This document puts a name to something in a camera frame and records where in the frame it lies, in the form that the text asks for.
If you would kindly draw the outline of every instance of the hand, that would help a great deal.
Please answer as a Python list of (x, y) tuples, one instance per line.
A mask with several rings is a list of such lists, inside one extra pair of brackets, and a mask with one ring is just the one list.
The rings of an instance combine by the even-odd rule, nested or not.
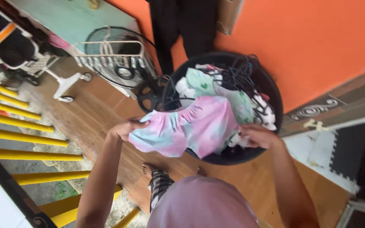
[(247, 145), (252, 148), (262, 147), (268, 149), (283, 141), (274, 132), (257, 124), (245, 124), (239, 126), (242, 139), (248, 138)]
[(150, 121), (139, 122), (143, 117), (132, 117), (118, 123), (115, 127), (112, 127), (108, 134), (122, 140), (128, 141), (129, 133), (135, 129), (145, 128), (149, 126)]

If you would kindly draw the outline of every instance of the bare foot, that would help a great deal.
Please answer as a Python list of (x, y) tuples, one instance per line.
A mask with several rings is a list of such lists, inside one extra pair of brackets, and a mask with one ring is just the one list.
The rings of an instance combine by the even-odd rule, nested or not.
[(143, 163), (142, 174), (144, 174), (148, 177), (152, 177), (153, 170), (155, 170), (155, 168), (152, 165), (150, 165), (149, 163)]
[(197, 175), (206, 176), (206, 170), (204, 168), (202, 168), (201, 166), (199, 166), (197, 168)]

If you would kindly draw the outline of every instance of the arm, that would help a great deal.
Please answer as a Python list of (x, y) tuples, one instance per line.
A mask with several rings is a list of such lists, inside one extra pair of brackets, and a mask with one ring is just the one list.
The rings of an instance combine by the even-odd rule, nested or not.
[(318, 228), (316, 210), (284, 141), (260, 125), (241, 126), (249, 146), (270, 149), (281, 220), (287, 228)]
[(114, 197), (122, 143), (134, 129), (149, 124), (148, 121), (140, 123), (139, 119), (130, 118), (109, 130), (81, 195), (75, 222), (77, 228), (104, 227)]

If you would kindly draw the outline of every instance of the laundry basket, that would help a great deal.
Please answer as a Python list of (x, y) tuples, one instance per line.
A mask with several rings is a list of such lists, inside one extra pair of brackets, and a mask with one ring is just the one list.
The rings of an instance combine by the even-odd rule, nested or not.
[[(180, 80), (182, 77), (185, 76), (185, 73), (187, 71), (187, 68), (195, 68), (196, 64), (215, 64), (215, 65), (221, 65), (225, 64), (226, 67), (230, 67), (234, 64), (235, 59), (238, 57), (240, 58), (242, 55), (232, 53), (232, 52), (209, 52), (202, 55), (198, 55), (195, 57), (192, 57), (188, 61), (186, 61), (184, 64), (182, 64), (172, 75), (171, 78), (176, 83), (178, 80)], [(283, 103), (281, 99), (280, 91), (278, 90), (277, 85), (275, 84), (274, 80), (271, 78), (271, 76), (267, 73), (267, 71), (260, 66), (259, 68), (255, 69), (253, 73), (251, 74), (251, 79), (253, 82), (259, 86), (260, 92), (268, 95), (270, 97), (270, 105), (274, 109), (275, 114), (275, 125), (277, 127), (277, 130), (274, 132), (278, 134), (281, 128), (281, 123), (283, 119)], [(173, 95), (173, 88), (170, 84), (166, 86), (164, 89), (165, 93), (165, 102), (171, 101), (170, 98)], [(177, 107), (174, 105), (168, 105), (165, 106), (165, 111), (169, 110), (175, 110)], [(187, 153), (189, 153), (191, 156), (198, 158), (198, 156), (190, 149), (187, 148), (185, 150)], [(240, 146), (236, 146), (235, 148), (226, 147), (221, 155), (217, 154), (210, 154), (204, 158), (202, 158), (202, 161), (216, 164), (216, 165), (235, 165), (244, 163), (247, 161), (250, 161), (251, 159), (256, 158), (261, 153), (266, 151), (264, 148), (244, 148), (242, 149)]]

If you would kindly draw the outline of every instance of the yellow railing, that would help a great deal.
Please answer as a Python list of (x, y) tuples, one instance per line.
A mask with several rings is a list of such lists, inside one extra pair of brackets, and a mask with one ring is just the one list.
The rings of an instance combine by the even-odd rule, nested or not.
[[(2, 86), (0, 86), (0, 92), (3, 92), (11, 96), (18, 95), (17, 92), (10, 91)], [(3, 94), (0, 94), (0, 100), (19, 105), (21, 107), (28, 107), (27, 102), (20, 101)], [(41, 118), (40, 114), (4, 104), (0, 104), (0, 110), (34, 119)], [(52, 126), (41, 125), (2, 115), (0, 115), (0, 123), (18, 127), (25, 127), (45, 132), (54, 131), (54, 128)], [(24, 133), (10, 132), (5, 130), (0, 130), (0, 139), (16, 140), (30, 143), (50, 144), (63, 147), (68, 146), (68, 141), (66, 140), (32, 136)], [(82, 155), (0, 149), (0, 159), (40, 160), (40, 161), (81, 161), (83, 157)], [(19, 185), (29, 185), (29, 184), (52, 182), (52, 181), (64, 181), (64, 180), (66, 181), (71, 179), (85, 178), (89, 176), (90, 172), (91, 171), (74, 171), (74, 172), (13, 174), (12, 177), (17, 181)], [(117, 185), (114, 191), (114, 200), (119, 196), (121, 192), (122, 192), (122, 187), (120, 185)], [(66, 199), (41, 205), (39, 206), (39, 209), (43, 211), (57, 227), (62, 227), (64, 225), (73, 222), (76, 219), (80, 198), (81, 194), (76, 196), (71, 196)], [(113, 228), (125, 228), (138, 214), (139, 214), (139, 208), (135, 207), (128, 215), (126, 215), (123, 219), (121, 219), (119, 223), (116, 224)]]

